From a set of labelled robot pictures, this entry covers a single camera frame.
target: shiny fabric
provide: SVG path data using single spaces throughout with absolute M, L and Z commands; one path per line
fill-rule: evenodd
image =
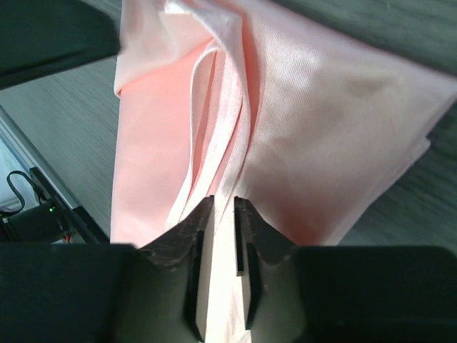
M 233 197 L 337 244 L 428 148 L 457 81 L 264 0 L 124 0 L 111 240 L 143 246 L 215 194 L 206 341 L 250 342 Z

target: fabric fold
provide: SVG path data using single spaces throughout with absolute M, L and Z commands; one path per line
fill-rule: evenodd
M 233 197 L 338 244 L 428 148 L 457 80 L 264 0 L 124 0 L 111 240 L 142 246 L 215 195 L 207 342 L 250 342 Z

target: black object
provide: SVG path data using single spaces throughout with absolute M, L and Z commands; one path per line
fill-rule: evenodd
M 68 230 L 59 209 L 42 204 L 28 211 L 15 214 L 3 222 L 0 242 L 56 242 Z
M 109 238 L 83 207 L 70 209 L 38 168 L 31 181 L 43 204 L 0 219 L 0 242 L 53 243 L 78 234 L 86 243 L 109 243 Z
M 1 0 L 0 44 L 0 90 L 120 49 L 113 21 L 79 0 Z
M 9 188 L 14 193 L 14 195 L 16 195 L 16 197 L 19 200 L 19 203 L 21 204 L 21 206 L 19 207 L 19 209 L 16 209 L 16 210 L 13 210 L 13 211 L 0 211 L 0 216 L 2 216 L 3 218 L 10 217 L 10 216 L 12 216 L 14 214 L 18 214 L 19 212 L 24 210 L 24 207 L 26 206 L 26 201 L 25 201 L 24 197 L 22 196 L 21 192 L 14 186 L 14 184 L 13 184 L 13 182 L 11 180 L 11 176 L 13 176 L 13 175 L 19 175 L 19 176 L 23 177 L 30 184 L 32 189 L 34 190 L 35 197 L 37 197 L 38 200 L 41 201 L 40 200 L 41 199 L 40 190 L 36 187 L 35 183 L 30 179 L 29 175 L 27 175 L 26 173 L 24 173 L 21 170 L 13 170 L 6 177 L 6 183 L 8 184 Z
M 30 175 L 49 207 L 55 208 L 63 217 L 64 234 L 77 232 L 86 243 L 109 243 L 108 236 L 87 211 L 82 206 L 70 209 L 38 168 L 30 168 Z
M 457 342 L 457 258 L 438 247 L 297 247 L 235 199 L 253 343 Z
M 144 247 L 0 246 L 0 342 L 194 343 L 204 338 L 213 199 Z

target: black cable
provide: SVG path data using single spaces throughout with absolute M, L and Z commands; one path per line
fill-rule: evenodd
M 26 206 L 26 201 L 22 194 L 17 190 L 17 188 L 13 185 L 13 182 L 11 181 L 11 175 L 21 175 L 25 180 L 31 185 L 31 188 L 34 190 L 35 194 L 39 198 L 39 202 L 41 203 L 41 190 L 38 188 L 38 186 L 33 182 L 33 180 L 24 173 L 23 171 L 19 170 L 14 170 L 11 173 L 8 174 L 6 177 L 6 182 L 8 182 L 9 188 L 13 191 L 14 195 L 19 199 L 19 202 L 21 203 L 21 208 L 16 210 L 16 211 L 0 211 L 0 217 L 10 217 L 12 215 L 18 214 L 20 211 L 24 209 Z

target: crumpled cloth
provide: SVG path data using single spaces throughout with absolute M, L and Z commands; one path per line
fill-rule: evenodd
M 457 80 L 265 0 L 124 0 L 111 240 L 141 247 L 215 194 L 206 341 L 250 342 L 233 197 L 337 244 L 427 150 Z

